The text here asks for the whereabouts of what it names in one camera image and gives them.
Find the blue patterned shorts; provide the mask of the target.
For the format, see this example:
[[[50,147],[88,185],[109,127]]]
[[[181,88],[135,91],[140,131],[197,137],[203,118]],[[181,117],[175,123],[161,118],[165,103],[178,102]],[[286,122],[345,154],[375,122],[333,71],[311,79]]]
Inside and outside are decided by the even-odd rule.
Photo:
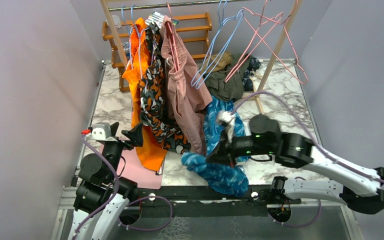
[[[216,123],[220,111],[232,111],[233,101],[222,101],[212,96],[212,102],[206,107],[203,122],[204,140],[207,154],[212,153],[220,141],[223,127]],[[183,153],[181,163],[187,170],[195,172],[207,181],[208,186],[214,191],[235,197],[243,196],[249,189],[249,180],[243,169],[239,166],[230,167],[215,163],[206,163],[204,155],[186,152]]]

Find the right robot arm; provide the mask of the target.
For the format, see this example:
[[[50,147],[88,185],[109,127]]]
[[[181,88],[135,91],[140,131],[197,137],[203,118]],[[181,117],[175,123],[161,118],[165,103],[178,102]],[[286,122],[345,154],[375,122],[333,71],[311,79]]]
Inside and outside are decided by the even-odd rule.
[[[384,167],[366,168],[344,160],[307,137],[283,132],[276,120],[262,114],[251,118],[247,136],[235,135],[234,121],[229,112],[218,116],[221,136],[206,158],[208,163],[234,167],[239,157],[267,155],[284,167],[325,177],[325,180],[309,181],[276,176],[263,196],[269,204],[315,199],[343,204],[366,215],[384,209]]]

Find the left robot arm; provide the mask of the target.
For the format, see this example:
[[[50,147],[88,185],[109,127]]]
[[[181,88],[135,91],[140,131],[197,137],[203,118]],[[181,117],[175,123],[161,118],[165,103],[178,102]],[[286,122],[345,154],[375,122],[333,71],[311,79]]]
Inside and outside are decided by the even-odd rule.
[[[75,191],[70,240],[105,240],[125,207],[137,200],[138,184],[117,173],[124,150],[144,143],[143,124],[116,133],[119,123],[96,123],[81,132],[81,140],[92,153],[84,156],[78,173],[80,185]]]

